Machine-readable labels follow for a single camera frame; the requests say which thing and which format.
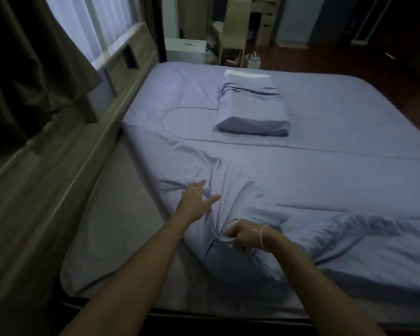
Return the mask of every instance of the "window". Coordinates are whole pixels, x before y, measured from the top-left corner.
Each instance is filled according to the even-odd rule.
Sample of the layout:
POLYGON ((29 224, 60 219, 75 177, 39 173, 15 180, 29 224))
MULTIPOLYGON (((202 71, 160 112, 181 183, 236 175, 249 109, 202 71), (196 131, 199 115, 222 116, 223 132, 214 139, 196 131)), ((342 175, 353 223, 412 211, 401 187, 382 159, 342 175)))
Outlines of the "window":
POLYGON ((84 56, 94 61, 135 23, 131 0, 46 0, 84 56))

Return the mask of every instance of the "person's left hand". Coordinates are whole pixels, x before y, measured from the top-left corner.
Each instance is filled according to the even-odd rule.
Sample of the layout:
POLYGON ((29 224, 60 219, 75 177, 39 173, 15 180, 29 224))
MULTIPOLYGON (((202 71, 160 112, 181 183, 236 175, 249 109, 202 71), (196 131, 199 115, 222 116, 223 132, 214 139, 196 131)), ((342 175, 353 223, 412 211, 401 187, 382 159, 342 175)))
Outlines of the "person's left hand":
POLYGON ((183 219, 192 222, 200 219, 205 213, 210 211, 212 204, 216 203, 220 198, 220 194, 214 194, 206 200, 202 200, 202 190, 206 180, 199 183, 191 183, 187 189, 182 192, 182 199, 177 205, 174 215, 180 215, 183 219))

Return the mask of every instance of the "wooden desk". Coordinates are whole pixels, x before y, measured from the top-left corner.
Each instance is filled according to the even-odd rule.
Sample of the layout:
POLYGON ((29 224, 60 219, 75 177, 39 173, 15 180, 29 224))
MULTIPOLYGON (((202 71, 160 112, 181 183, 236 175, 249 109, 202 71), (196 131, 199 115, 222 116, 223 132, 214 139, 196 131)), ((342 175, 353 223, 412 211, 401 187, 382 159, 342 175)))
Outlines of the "wooden desk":
POLYGON ((280 0, 252 0, 252 13, 261 13, 256 46, 269 46, 280 0))

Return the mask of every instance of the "hand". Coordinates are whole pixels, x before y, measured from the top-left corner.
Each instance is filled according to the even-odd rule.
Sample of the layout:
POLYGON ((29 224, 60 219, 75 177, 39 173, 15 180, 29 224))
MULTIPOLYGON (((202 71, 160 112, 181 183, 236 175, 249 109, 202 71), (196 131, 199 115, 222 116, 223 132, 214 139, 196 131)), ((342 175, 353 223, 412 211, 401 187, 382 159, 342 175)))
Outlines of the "hand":
POLYGON ((262 242, 263 250, 268 251, 268 242, 274 232, 276 231, 269 226, 260 225, 248 220, 239 220, 224 231, 223 234, 224 236, 235 238, 233 241, 234 248, 245 253, 247 248, 262 249, 262 242))
POLYGON ((205 183, 206 180, 201 180, 197 184, 191 183, 188 185, 186 191, 182 192, 182 199, 177 205, 174 215, 181 215, 191 224, 210 211, 212 204, 216 203, 221 195, 214 194, 207 200, 202 200, 202 190, 205 183))

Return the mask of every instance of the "wooden headboard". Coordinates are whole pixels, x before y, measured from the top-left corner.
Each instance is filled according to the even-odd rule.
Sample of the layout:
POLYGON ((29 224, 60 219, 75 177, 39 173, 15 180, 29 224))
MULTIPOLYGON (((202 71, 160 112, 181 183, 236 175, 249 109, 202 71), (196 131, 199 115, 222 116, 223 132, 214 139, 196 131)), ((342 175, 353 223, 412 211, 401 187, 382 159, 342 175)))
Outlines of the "wooden headboard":
POLYGON ((113 90, 102 115, 84 97, 0 160, 0 307, 46 304, 120 121, 157 62, 148 29, 136 24, 94 62, 113 90))

